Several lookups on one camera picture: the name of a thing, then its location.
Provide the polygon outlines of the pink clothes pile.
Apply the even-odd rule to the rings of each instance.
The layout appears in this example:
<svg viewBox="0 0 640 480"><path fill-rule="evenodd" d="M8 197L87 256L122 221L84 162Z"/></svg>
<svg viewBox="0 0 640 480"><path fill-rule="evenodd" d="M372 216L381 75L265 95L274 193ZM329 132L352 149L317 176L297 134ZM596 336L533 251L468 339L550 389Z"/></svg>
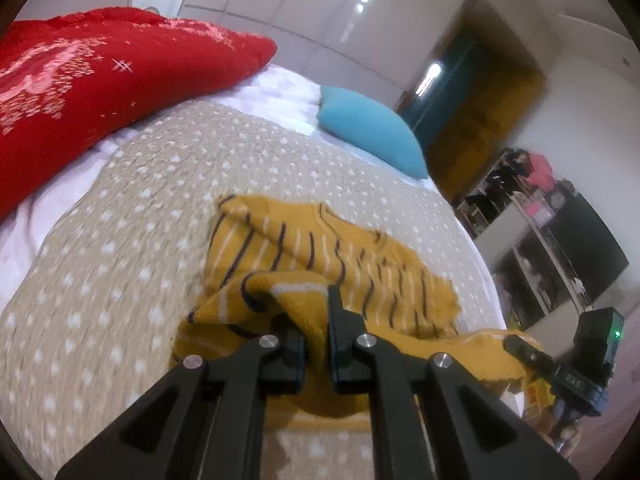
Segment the pink clothes pile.
<svg viewBox="0 0 640 480"><path fill-rule="evenodd" d="M551 192L555 186L555 178L548 160L544 155L530 153L529 162L532 170L526 178L527 184L544 192Z"/></svg>

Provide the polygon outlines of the black television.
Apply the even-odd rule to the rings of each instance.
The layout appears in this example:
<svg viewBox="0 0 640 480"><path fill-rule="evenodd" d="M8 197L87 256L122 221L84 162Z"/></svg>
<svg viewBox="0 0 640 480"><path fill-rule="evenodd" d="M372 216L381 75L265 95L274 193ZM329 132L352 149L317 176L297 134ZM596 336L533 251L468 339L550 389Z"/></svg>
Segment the black television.
<svg viewBox="0 0 640 480"><path fill-rule="evenodd" d="M623 248L582 194L570 196L544 229L574 277L596 301L629 266Z"/></svg>

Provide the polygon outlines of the red snowflake blanket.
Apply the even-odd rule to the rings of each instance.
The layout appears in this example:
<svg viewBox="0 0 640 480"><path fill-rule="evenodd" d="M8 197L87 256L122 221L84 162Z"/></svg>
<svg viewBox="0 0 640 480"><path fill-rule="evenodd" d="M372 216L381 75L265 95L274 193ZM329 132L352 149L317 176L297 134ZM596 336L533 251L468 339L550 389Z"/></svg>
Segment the red snowflake blanket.
<svg viewBox="0 0 640 480"><path fill-rule="evenodd" d="M276 43L135 8L15 21L1 37L1 213L112 132L262 70Z"/></svg>

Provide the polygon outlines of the teal pillow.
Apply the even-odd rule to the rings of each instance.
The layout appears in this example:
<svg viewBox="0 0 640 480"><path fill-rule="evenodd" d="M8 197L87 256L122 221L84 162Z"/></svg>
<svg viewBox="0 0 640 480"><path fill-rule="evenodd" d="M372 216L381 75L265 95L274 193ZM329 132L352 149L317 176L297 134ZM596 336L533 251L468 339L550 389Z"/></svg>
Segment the teal pillow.
<svg viewBox="0 0 640 480"><path fill-rule="evenodd" d="M422 148L409 126L393 110L362 94L321 86L319 126L332 136L366 151L415 179L426 179Z"/></svg>

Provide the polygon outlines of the yellow striped knit sweater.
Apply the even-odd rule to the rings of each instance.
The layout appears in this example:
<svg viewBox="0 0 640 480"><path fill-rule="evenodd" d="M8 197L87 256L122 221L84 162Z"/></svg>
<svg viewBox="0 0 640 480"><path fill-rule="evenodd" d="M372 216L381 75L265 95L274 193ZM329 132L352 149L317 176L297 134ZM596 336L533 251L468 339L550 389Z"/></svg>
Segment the yellow striped knit sweater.
<svg viewBox="0 0 640 480"><path fill-rule="evenodd" d="M218 202L203 290L179 325L172 355L223 358L265 335L284 313L308 344L307 369L297 396L269 402L269 426L363 429L367 399L337 394L328 372L331 286L369 333L409 356L447 352L494 393L520 392L532 380L504 350L502 330L457 331L461 308L452 284L412 249L325 204L259 195Z"/></svg>

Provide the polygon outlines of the beige white-dotted quilt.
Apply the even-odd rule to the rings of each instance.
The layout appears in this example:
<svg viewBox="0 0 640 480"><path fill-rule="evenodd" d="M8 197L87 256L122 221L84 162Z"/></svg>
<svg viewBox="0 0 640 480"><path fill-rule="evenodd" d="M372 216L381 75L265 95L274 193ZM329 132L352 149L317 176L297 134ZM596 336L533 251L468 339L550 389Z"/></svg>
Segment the beige white-dotted quilt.
<svg viewBox="0 0 640 480"><path fill-rule="evenodd" d="M494 284L434 184L220 104L191 102L115 148L44 238L1 315L1 420L45 479L166 372L228 194L321 202L448 278L458 329L500 328Z"/></svg>

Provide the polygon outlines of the brown wooden door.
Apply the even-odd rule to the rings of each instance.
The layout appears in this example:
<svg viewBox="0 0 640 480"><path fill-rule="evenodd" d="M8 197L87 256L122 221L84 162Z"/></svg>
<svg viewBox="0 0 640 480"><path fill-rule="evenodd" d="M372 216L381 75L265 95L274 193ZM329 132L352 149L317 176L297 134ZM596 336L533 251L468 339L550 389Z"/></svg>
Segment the brown wooden door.
<svg viewBox="0 0 640 480"><path fill-rule="evenodd" d="M448 202L457 202L477 184L545 84L543 73L518 66L503 65L477 76L426 151L430 175Z"/></svg>

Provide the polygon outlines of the white shelf unit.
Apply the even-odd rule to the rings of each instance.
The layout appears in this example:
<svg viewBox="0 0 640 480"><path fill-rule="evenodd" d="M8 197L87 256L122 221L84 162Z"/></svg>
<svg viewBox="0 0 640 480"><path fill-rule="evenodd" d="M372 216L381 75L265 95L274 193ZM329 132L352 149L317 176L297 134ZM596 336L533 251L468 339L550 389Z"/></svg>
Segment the white shelf unit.
<svg viewBox="0 0 640 480"><path fill-rule="evenodd" d="M506 324L520 330L555 314L574 320L602 296L589 301L544 229L567 198L582 193L555 176L551 192L529 186L529 154L503 150L456 208L489 268Z"/></svg>

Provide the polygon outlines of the white glossy wardrobe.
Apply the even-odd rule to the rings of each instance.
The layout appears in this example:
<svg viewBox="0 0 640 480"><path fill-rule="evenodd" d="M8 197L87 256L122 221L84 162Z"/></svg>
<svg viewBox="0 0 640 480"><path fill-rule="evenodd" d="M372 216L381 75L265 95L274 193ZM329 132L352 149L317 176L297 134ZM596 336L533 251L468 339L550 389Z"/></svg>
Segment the white glossy wardrobe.
<svg viewBox="0 0 640 480"><path fill-rule="evenodd" d="M183 0L180 9L184 18L266 34L278 45L276 64L390 105L419 83L467 13L490 44L543 72L560 53L533 0Z"/></svg>

